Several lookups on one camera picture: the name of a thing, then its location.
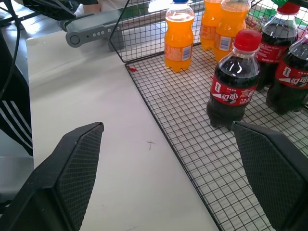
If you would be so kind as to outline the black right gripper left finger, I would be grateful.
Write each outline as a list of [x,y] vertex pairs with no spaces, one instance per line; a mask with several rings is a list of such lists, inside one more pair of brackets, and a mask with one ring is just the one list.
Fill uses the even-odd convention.
[[63,135],[14,199],[0,204],[0,231],[80,231],[103,131],[103,122],[95,122]]

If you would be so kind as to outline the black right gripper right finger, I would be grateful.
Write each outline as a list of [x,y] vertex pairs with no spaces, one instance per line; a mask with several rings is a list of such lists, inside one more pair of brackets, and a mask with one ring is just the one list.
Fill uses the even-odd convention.
[[308,231],[308,158],[282,133],[233,122],[246,177],[275,231]]

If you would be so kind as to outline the person in black striped trousers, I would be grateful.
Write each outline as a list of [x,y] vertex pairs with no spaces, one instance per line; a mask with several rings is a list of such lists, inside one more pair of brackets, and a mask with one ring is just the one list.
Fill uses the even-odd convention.
[[0,30],[0,130],[33,156],[29,86]]

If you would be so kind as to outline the cola bottle red cap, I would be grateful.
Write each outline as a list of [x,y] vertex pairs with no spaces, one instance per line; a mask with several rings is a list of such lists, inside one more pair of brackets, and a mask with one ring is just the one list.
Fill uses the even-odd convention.
[[299,111],[308,104],[308,32],[283,55],[266,103],[280,115]]
[[261,39],[258,31],[239,31],[232,51],[216,65],[206,105],[211,126],[230,129],[234,121],[244,117],[259,79],[256,53]]
[[286,2],[277,8],[275,16],[262,27],[262,40],[256,53],[260,66],[257,91],[273,84],[280,60],[287,48],[297,40],[298,29],[295,16],[299,9],[299,5]]

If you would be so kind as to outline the orange soda bottle blue cap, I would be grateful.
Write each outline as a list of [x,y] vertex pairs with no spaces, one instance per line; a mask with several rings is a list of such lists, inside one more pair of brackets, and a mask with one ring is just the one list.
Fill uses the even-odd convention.
[[166,12],[165,65],[173,72],[187,70],[192,60],[194,35],[192,25],[195,19],[188,0],[173,0]]

